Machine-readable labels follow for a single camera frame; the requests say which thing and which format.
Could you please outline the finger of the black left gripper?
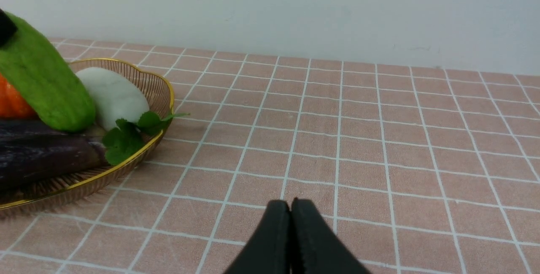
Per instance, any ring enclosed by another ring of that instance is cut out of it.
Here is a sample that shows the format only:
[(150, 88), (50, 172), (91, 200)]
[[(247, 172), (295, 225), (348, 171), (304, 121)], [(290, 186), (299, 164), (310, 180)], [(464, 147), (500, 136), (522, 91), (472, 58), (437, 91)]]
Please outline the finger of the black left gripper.
[(4, 47), (6, 43), (17, 33), (17, 26), (4, 10), (0, 10), (0, 46)]

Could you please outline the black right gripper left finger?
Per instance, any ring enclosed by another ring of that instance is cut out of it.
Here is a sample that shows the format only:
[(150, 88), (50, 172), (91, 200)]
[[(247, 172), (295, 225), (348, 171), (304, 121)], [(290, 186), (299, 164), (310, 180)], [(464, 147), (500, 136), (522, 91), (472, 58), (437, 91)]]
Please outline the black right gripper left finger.
[(248, 242), (226, 274), (288, 274), (291, 211), (282, 200), (269, 201)]

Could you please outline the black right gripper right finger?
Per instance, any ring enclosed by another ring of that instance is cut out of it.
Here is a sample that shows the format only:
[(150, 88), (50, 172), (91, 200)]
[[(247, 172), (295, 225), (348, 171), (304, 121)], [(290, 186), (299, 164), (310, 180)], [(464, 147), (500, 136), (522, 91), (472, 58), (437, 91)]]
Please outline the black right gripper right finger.
[(369, 274), (326, 224), (316, 205), (308, 199), (293, 199), (294, 249), (292, 274)]

